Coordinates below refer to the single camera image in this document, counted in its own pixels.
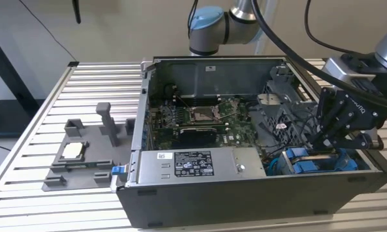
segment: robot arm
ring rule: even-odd
[[[387,98],[387,35],[374,53],[332,57],[322,71],[366,93]],[[376,129],[387,119],[387,107],[369,104],[337,88],[322,88],[316,117],[317,133],[309,139],[313,149],[324,146],[324,140],[337,148],[383,149]],[[346,134],[354,131],[365,132],[346,139]]]
[[[190,55],[210,56],[220,44],[246,44],[257,40],[261,30],[249,0],[236,0],[228,12],[217,6],[197,9],[189,28]]]

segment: blue latch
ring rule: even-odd
[[[316,172],[317,168],[312,161],[300,161],[293,164],[293,170],[296,174]]]
[[[125,174],[123,166],[114,166],[111,168],[111,175],[121,175],[121,174]]]
[[[285,151],[288,159],[293,159],[294,157],[308,156],[306,149],[302,147],[288,148]]]

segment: aluminum table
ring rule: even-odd
[[[322,60],[308,60],[317,68]],[[329,85],[313,76],[321,86]],[[0,166],[0,232],[133,232],[117,197],[109,188],[41,191],[42,180],[63,137],[63,123],[79,118],[101,124],[97,102],[111,104],[115,122],[135,116],[139,63],[79,63],[69,67],[18,142]],[[387,159],[387,121],[378,135]],[[387,184],[361,194],[332,216],[225,223],[161,231],[387,231]]]

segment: metal case panel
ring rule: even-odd
[[[205,163],[205,169],[212,170],[213,175],[181,176],[177,177],[174,172],[184,172],[186,169],[174,168],[175,153],[209,152],[209,163]],[[167,154],[170,159],[161,159],[159,154]],[[193,168],[200,166],[190,163],[190,170],[201,171],[204,169]],[[233,148],[200,148],[163,151],[142,151],[139,154],[138,170],[137,170],[137,186],[139,185],[162,185],[181,184],[197,182],[213,182],[226,180],[246,180],[265,176],[258,155],[253,147]]]
[[[134,228],[173,227],[332,214],[381,176],[284,176],[123,188],[115,193]]]

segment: blue drive bracket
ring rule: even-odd
[[[121,182],[126,181],[127,173],[129,173],[129,164],[125,164],[122,166],[114,166],[111,168],[111,175],[117,175]]]
[[[294,162],[292,165],[293,173],[302,174],[302,173],[321,173],[321,172],[340,172],[340,171],[354,171],[357,170],[357,164],[354,163],[353,159],[346,154],[345,149],[336,150],[338,156],[336,159],[326,159],[326,162],[333,165],[332,170],[321,170],[317,165],[317,161],[314,160],[301,160]],[[288,148],[285,151],[286,158],[292,161],[297,157],[308,157],[308,152],[305,148]]]

